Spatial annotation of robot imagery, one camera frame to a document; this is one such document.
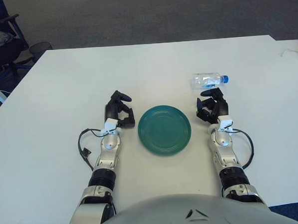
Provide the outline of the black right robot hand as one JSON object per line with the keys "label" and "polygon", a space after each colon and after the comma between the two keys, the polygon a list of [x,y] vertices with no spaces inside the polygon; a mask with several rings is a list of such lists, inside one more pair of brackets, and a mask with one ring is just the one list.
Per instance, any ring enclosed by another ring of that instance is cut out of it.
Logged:
{"label": "black right robot hand", "polygon": [[209,89],[200,94],[202,97],[208,99],[201,101],[197,98],[197,112],[196,116],[210,124],[218,123],[219,116],[226,116],[229,114],[228,103],[223,98],[223,93],[219,88]]}

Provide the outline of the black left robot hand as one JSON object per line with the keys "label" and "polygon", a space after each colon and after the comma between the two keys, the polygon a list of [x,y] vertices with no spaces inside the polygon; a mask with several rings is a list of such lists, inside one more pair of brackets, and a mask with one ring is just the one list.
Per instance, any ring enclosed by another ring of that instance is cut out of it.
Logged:
{"label": "black left robot hand", "polygon": [[[119,128],[131,128],[135,126],[135,119],[134,119],[134,113],[132,108],[129,108],[124,102],[131,102],[131,97],[127,96],[126,94],[123,94],[119,91],[115,91],[110,101],[105,106],[105,118],[104,121],[106,121],[108,118],[117,120],[117,127]],[[128,114],[128,117],[125,117],[124,119],[119,119],[119,113],[124,112]]]}

